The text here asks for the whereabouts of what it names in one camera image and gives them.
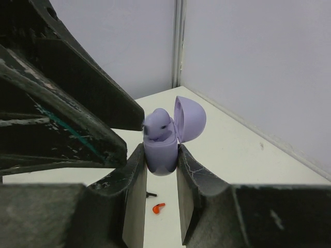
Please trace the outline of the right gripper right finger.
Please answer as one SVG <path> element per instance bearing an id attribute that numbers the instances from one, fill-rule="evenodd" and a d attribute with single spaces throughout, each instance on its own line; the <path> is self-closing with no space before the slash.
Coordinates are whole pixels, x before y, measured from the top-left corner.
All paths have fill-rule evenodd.
<path id="1" fill-rule="evenodd" d="M 330 247 L 330 186 L 230 184 L 178 147 L 186 247 Z"/>

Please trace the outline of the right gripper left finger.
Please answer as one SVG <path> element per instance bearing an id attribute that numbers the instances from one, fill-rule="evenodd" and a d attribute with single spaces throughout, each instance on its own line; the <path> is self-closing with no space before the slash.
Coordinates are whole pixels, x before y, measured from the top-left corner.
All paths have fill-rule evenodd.
<path id="1" fill-rule="evenodd" d="M 1 247 L 142 247 L 144 147 L 95 183 L 1 185 Z"/>

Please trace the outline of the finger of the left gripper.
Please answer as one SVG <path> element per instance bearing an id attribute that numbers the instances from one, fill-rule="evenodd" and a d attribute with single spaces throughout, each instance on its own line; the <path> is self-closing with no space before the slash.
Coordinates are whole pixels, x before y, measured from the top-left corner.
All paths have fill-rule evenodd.
<path id="1" fill-rule="evenodd" d="M 41 70 L 110 128 L 140 131 L 143 109 L 75 40 L 49 1 L 29 1 L 37 16 L 36 47 Z"/>
<path id="2" fill-rule="evenodd" d="M 13 51 L 1 47 L 1 175 L 120 168 L 122 138 Z"/>

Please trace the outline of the purple round case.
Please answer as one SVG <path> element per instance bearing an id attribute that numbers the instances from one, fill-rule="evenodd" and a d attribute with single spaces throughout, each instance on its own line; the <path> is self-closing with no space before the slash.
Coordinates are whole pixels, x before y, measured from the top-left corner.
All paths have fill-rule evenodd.
<path id="1" fill-rule="evenodd" d="M 146 164 L 156 176 L 167 176 L 177 167 L 178 145 L 199 137 L 206 126 L 206 112 L 197 102 L 177 96 L 174 104 L 174 117 L 169 130 L 171 135 L 161 142 L 144 138 Z"/>

